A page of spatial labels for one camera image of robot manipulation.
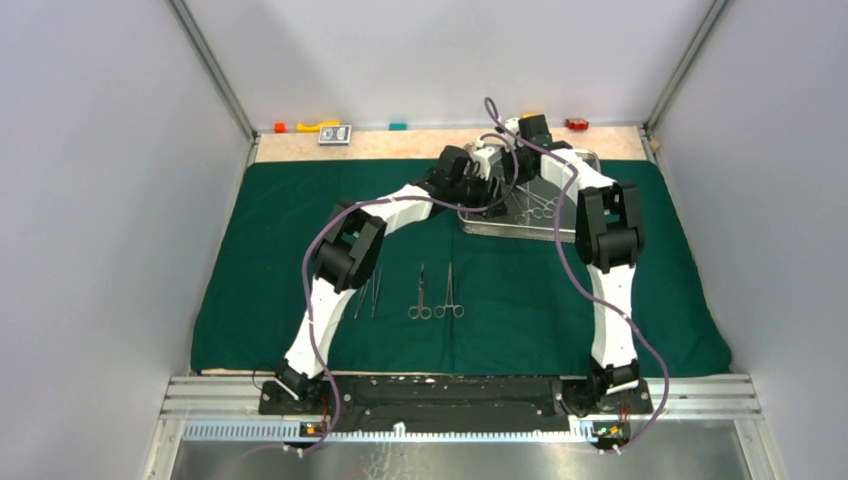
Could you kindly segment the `surgical forceps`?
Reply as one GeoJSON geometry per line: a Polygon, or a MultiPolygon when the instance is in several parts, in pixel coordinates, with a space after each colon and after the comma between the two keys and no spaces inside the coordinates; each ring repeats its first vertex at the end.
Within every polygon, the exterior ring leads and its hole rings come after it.
{"type": "Polygon", "coordinates": [[[530,226],[535,220],[542,217],[543,215],[537,208],[520,209],[514,216],[514,221],[517,225],[530,226]]]}

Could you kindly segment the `surgical scissors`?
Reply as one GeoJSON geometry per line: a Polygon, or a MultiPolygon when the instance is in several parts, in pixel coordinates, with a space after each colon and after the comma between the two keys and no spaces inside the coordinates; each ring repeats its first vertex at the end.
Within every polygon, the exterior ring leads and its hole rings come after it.
{"type": "Polygon", "coordinates": [[[407,314],[412,320],[428,320],[433,315],[432,308],[426,305],[426,273],[424,264],[421,264],[419,270],[415,303],[407,309],[407,314]]]}

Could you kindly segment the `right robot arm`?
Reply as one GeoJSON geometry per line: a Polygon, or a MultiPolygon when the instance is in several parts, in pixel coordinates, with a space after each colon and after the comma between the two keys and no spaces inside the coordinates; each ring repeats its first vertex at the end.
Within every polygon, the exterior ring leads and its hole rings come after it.
{"type": "Polygon", "coordinates": [[[638,187],[603,175],[554,142],[542,115],[496,125],[525,156],[518,171],[556,186],[576,207],[574,245],[589,273],[595,316],[586,397],[594,409],[612,412],[640,381],[632,319],[632,285],[645,246],[638,187]]]}

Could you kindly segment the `metal mesh instrument tray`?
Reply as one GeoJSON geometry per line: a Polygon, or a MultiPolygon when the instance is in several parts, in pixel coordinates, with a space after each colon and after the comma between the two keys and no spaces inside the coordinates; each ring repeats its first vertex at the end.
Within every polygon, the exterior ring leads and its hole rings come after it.
{"type": "MultiPolygon", "coordinates": [[[[600,173],[595,152],[576,149],[575,154],[600,173]]],[[[505,215],[486,218],[481,214],[457,212],[460,228],[468,234],[553,241],[554,209],[560,192],[561,187],[536,177],[512,190],[501,205],[506,207],[505,215]]],[[[566,197],[560,216],[561,241],[574,242],[576,213],[576,203],[566,197]]]]}

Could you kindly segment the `dark green surgical drape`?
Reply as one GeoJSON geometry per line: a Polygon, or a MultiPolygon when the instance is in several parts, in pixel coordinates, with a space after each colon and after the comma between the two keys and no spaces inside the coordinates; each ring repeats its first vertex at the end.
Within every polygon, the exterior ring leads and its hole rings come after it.
{"type": "MultiPolygon", "coordinates": [[[[648,377],[729,371],[732,353],[704,298],[696,263],[659,169],[605,160],[603,172],[640,191],[646,246],[636,267],[633,320],[648,377]]],[[[244,176],[195,323],[190,365],[274,367],[305,312],[301,264],[335,205],[380,197],[420,178],[426,160],[257,163],[244,176]]],[[[380,295],[357,319],[351,304],[325,356],[336,370],[469,375],[583,375],[594,333],[592,304],[578,285],[588,273],[574,248],[560,260],[549,241],[471,235],[454,212],[389,235],[381,249],[380,295]],[[461,318],[434,316],[453,263],[461,318]],[[421,264],[433,315],[412,320],[421,264]]]]}

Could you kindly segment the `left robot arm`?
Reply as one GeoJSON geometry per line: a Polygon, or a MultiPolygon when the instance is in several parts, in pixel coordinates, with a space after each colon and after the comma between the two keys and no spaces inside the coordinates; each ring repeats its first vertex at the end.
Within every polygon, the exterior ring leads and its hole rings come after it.
{"type": "Polygon", "coordinates": [[[374,200],[336,205],[302,262],[307,306],[275,373],[292,410],[308,413],[319,404],[318,378],[337,324],[353,293],[372,276],[385,237],[446,209],[482,213],[496,207],[502,183],[492,167],[514,162],[507,148],[447,146],[422,178],[374,200]]]}

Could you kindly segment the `ring-handled forceps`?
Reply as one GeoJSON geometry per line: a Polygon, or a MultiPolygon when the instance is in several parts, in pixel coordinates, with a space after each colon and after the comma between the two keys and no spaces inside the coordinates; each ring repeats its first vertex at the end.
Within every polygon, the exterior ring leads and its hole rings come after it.
{"type": "Polygon", "coordinates": [[[450,263],[446,275],[446,292],[445,298],[441,305],[434,308],[434,316],[436,318],[444,318],[451,315],[455,318],[461,318],[465,314],[463,305],[456,302],[454,288],[454,269],[453,263],[450,263]]]}
{"type": "Polygon", "coordinates": [[[540,219],[552,219],[554,217],[554,205],[552,200],[548,200],[535,194],[527,189],[520,188],[520,194],[516,197],[519,204],[524,204],[523,209],[537,208],[543,215],[540,219]]]}

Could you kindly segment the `steel tweezers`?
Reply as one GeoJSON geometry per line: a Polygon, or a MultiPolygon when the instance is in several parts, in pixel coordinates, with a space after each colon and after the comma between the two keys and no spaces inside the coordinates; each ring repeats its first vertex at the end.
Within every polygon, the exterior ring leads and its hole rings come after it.
{"type": "Polygon", "coordinates": [[[365,284],[364,284],[364,285],[363,285],[363,286],[359,289],[359,292],[358,292],[358,298],[357,298],[357,301],[356,301],[356,306],[355,306],[354,315],[353,315],[353,318],[354,318],[354,319],[357,319],[357,318],[359,317],[359,315],[360,315],[360,312],[361,312],[361,310],[362,310],[363,304],[365,303],[365,300],[366,300],[366,298],[367,298],[367,292],[368,292],[368,289],[369,289],[369,284],[370,284],[370,282],[369,282],[369,281],[367,281],[367,282],[366,282],[366,283],[365,283],[365,284]]]}
{"type": "Polygon", "coordinates": [[[376,317],[378,300],[380,295],[382,267],[378,266],[374,272],[372,279],[372,294],[371,294],[371,317],[376,317]]]}

